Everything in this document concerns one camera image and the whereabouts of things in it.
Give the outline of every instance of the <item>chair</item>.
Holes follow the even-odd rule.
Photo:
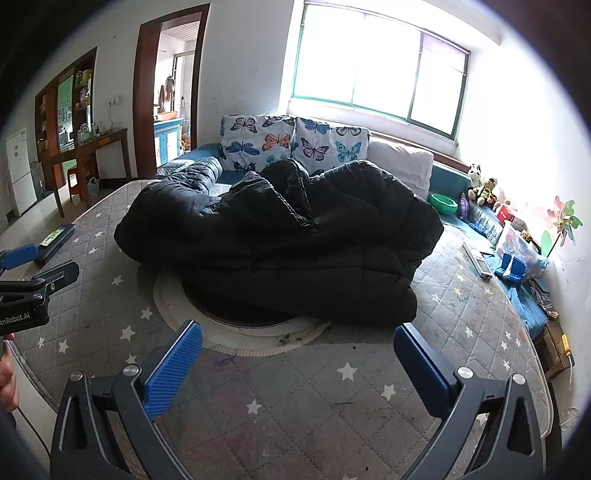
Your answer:
[[[86,181],[86,173],[89,171],[89,166],[87,162],[81,162],[80,164],[76,164],[75,167],[68,168],[66,173],[66,177],[68,177],[68,190],[70,192],[70,201],[72,202],[72,195],[78,195],[80,197],[80,201],[84,202],[85,198],[82,195],[82,184],[81,181]],[[70,181],[70,175],[76,175],[76,185],[72,185]]]

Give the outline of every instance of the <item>refrigerator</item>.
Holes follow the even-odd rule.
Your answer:
[[[21,216],[37,201],[31,178],[31,166],[27,151],[27,130],[6,139],[7,180],[15,216]]]

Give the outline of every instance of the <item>black quilt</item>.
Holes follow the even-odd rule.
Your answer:
[[[443,225],[394,176],[353,161],[309,177],[282,160],[212,197],[221,171],[207,158],[145,187],[115,231],[123,252],[259,307],[388,326],[415,318],[410,284]]]

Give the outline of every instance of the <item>stuffed toy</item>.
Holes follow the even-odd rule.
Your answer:
[[[468,217],[470,216],[470,202],[466,198],[466,194],[462,192],[460,194],[460,207],[457,210],[457,215],[462,222],[468,222]]]
[[[482,187],[475,192],[474,189],[468,190],[468,196],[470,200],[476,200],[478,205],[484,205],[485,203],[489,206],[493,206],[496,202],[496,197],[492,193],[492,189],[496,186],[496,179],[489,178],[482,183]]]
[[[482,187],[482,180],[480,179],[480,165],[476,165],[475,163],[470,165],[470,170],[468,170],[468,176],[470,177],[471,189],[479,189],[480,187]]]

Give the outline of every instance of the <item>window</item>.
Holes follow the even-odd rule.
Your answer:
[[[454,138],[469,52],[412,25],[307,4],[292,97],[385,113]]]

